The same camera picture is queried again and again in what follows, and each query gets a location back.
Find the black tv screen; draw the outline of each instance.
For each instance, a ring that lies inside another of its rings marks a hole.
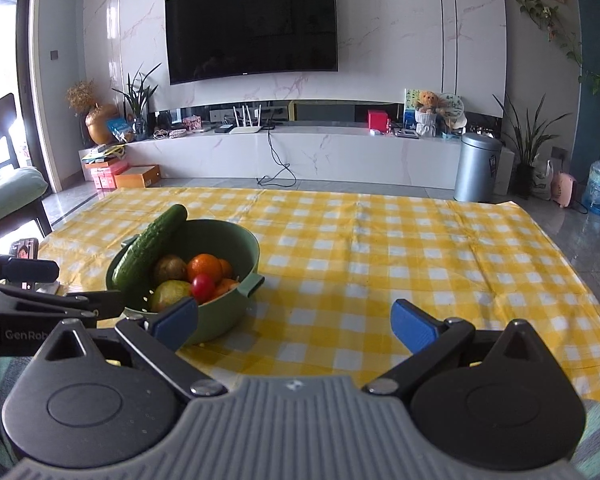
[[[336,0],[166,0],[171,84],[336,71]]]

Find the phone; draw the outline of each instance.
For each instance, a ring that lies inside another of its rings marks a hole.
[[[23,238],[11,244],[9,256],[12,258],[23,258],[25,260],[37,260],[40,243],[37,238]],[[35,290],[35,283],[21,283],[26,290]]]

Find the teddy bear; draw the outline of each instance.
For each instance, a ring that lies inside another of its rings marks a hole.
[[[434,114],[436,113],[436,109],[438,108],[439,102],[440,100],[438,99],[438,96],[435,92],[423,90],[418,96],[418,103],[416,109],[421,111],[423,114]]]
[[[418,96],[416,104],[416,133],[421,137],[433,137],[436,135],[436,118],[439,104],[435,92],[422,91]]]

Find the gold vase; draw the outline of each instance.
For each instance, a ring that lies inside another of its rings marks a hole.
[[[87,114],[84,123],[87,125],[89,135],[96,144],[111,144],[115,142],[113,134],[107,127],[107,121],[118,116],[116,105],[98,105]]]

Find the stainless steel trash can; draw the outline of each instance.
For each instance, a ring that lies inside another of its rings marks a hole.
[[[464,134],[454,198],[459,202],[490,202],[502,144],[478,134]]]

